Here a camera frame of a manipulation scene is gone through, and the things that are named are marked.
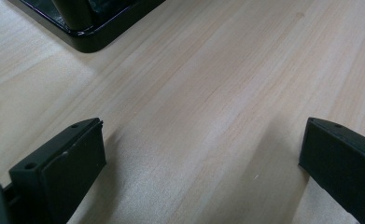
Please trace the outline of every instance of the light wood surface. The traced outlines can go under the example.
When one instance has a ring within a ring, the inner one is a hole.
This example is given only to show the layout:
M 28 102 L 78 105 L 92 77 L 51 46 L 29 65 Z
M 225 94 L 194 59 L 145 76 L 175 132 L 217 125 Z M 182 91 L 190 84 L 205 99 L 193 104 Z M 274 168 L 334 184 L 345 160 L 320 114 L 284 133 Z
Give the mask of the light wood surface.
M 308 117 L 365 135 L 365 0 L 167 0 L 82 54 L 0 1 L 0 183 L 94 117 L 70 223 L 357 223 L 298 167 Z

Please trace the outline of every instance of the black plastic stand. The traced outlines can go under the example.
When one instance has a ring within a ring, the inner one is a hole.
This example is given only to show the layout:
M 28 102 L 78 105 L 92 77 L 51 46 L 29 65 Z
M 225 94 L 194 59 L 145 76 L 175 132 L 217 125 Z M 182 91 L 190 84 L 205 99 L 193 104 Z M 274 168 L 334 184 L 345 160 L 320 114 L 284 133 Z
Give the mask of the black plastic stand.
M 95 52 L 165 0 L 8 0 L 73 48 Z
M 102 124 L 76 123 L 11 168 L 0 224 L 66 223 L 106 164 Z
M 323 119 L 308 119 L 300 166 L 365 224 L 365 137 Z

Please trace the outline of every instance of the table surface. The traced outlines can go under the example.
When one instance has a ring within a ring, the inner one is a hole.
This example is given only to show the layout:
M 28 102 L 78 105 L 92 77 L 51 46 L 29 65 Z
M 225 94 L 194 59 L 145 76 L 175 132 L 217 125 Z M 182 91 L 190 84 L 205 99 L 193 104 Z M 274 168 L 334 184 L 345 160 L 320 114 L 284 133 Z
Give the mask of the table surface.
M 70 223 L 357 223 L 298 158 L 309 117 L 365 136 L 365 0 L 167 0 L 92 54 L 0 1 L 0 183 L 95 117 Z

